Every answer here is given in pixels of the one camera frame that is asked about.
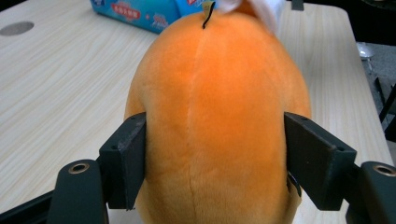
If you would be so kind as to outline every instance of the table surface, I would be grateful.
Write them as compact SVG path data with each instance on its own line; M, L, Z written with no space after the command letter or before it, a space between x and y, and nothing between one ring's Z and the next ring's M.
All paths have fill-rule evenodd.
M0 13L0 213L54 188L67 163L96 159L120 126L134 71L157 35L95 14L88 0L29 0ZM286 4L279 38L304 73L313 120L358 150L356 163L392 164L345 11ZM305 195L294 223L344 223ZM140 223L110 211L112 223Z

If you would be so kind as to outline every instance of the plush toy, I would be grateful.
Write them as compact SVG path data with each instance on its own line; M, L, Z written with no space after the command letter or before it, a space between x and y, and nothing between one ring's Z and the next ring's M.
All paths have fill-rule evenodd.
M203 13L163 31L139 64L125 117L146 111L145 223L288 223L283 116L310 117L307 87L276 36L247 11Z

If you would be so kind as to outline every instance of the white tag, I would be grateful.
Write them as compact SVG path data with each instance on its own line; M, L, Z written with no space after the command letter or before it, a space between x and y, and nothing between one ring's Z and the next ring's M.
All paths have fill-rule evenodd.
M244 0L217 0L219 10L230 12L238 8ZM248 0L256 15L272 32L276 33L285 0Z

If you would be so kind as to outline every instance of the stuffed animal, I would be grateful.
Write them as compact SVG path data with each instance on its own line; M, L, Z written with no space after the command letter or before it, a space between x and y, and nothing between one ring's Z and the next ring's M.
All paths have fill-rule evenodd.
M310 117L303 76L247 11L165 29L140 62L125 118L146 111L145 223L290 223L284 112Z

